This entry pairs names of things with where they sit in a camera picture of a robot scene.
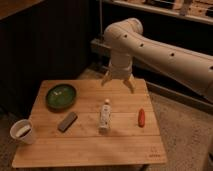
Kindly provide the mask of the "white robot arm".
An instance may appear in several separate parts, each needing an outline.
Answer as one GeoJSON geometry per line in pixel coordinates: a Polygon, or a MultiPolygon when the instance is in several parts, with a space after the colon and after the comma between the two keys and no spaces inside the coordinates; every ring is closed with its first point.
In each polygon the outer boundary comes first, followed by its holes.
{"type": "Polygon", "coordinates": [[[142,23],[136,18],[107,26],[104,40],[111,53],[102,85],[121,79],[134,92],[132,64],[136,57],[213,103],[213,57],[148,39],[142,32],[142,23]]]}

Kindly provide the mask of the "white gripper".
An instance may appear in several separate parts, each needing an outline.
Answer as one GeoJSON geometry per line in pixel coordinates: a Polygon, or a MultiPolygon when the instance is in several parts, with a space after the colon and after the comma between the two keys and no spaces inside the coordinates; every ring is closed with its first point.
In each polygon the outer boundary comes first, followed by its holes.
{"type": "Polygon", "coordinates": [[[135,79],[132,74],[131,58],[111,58],[109,62],[109,71],[102,79],[101,85],[112,79],[122,79],[123,83],[130,89],[131,93],[135,92],[135,79]]]}

